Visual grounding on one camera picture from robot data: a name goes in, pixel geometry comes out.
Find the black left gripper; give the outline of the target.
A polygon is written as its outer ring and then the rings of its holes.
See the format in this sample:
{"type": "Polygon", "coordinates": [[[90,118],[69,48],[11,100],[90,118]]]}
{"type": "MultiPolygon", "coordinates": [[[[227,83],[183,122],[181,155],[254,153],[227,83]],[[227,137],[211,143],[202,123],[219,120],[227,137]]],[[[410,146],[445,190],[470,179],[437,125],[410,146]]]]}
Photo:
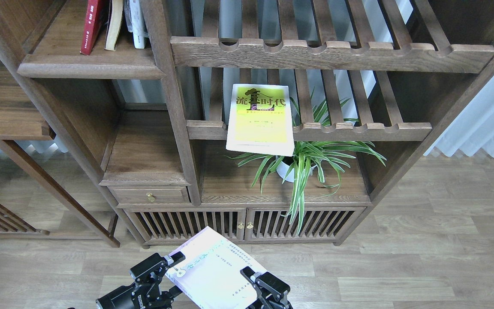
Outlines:
{"type": "Polygon", "coordinates": [[[185,260],[178,251],[171,256],[157,253],[149,256],[130,269],[135,283],[120,286],[105,296],[96,299],[99,309],[170,309],[175,297],[182,293],[178,286],[161,291],[159,284],[167,270],[185,260]]]}

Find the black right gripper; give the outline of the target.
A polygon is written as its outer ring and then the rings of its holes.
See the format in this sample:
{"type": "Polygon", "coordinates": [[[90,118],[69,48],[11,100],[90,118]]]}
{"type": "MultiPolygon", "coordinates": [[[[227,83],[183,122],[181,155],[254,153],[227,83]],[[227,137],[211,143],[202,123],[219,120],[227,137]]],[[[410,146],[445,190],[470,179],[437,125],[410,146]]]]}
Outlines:
{"type": "Polygon", "coordinates": [[[270,272],[256,273],[251,268],[240,270],[241,275],[255,289],[257,300],[249,305],[250,309],[293,309],[287,296],[290,286],[270,272]]]}

